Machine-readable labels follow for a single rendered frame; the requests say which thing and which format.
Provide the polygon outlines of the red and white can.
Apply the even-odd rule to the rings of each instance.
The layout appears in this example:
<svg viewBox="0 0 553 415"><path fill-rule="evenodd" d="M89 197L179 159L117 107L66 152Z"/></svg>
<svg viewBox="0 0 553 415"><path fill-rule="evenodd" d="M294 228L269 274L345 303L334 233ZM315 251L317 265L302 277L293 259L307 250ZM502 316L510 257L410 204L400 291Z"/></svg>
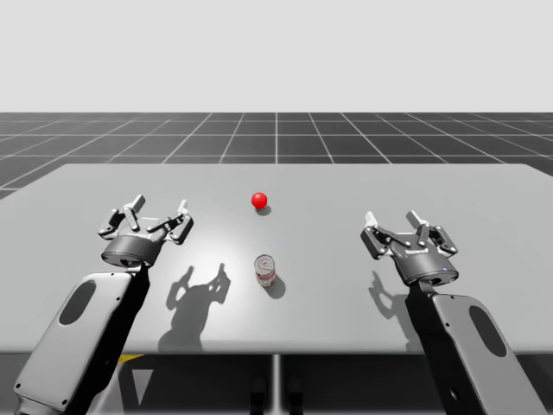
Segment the red and white can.
<svg viewBox="0 0 553 415"><path fill-rule="evenodd" d="M274 284L276 278L275 261L269 254L262 254L254 260L257 281L263 287Z"/></svg>

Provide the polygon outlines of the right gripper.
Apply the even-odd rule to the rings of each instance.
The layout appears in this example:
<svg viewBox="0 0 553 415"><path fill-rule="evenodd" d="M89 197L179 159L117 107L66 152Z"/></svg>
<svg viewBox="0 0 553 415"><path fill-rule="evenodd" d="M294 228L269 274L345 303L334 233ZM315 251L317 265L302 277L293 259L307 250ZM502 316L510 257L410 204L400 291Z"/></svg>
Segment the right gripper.
<svg viewBox="0 0 553 415"><path fill-rule="evenodd" d="M441 226L430 225L414 210L406 214L415 233L396 234L382 228L373 212L365 215L360 235L373 259L391 255L403 283L411 286L423 281L432 286L449 284L458 278L458 271L449 257L458 249Z"/></svg>

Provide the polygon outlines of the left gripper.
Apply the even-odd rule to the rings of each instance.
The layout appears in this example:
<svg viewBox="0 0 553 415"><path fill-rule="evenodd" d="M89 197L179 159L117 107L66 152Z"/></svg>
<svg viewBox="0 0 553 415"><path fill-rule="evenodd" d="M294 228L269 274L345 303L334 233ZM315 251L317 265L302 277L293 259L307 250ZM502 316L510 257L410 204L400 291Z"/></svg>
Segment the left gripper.
<svg viewBox="0 0 553 415"><path fill-rule="evenodd" d="M138 195L122 208L113 208L99 226L97 235L110 241L101 254L107 264L152 266L164 242L181 245L194 226L186 199L181 201L176 214L159 220L137 218L144 204L144 196Z"/></svg>

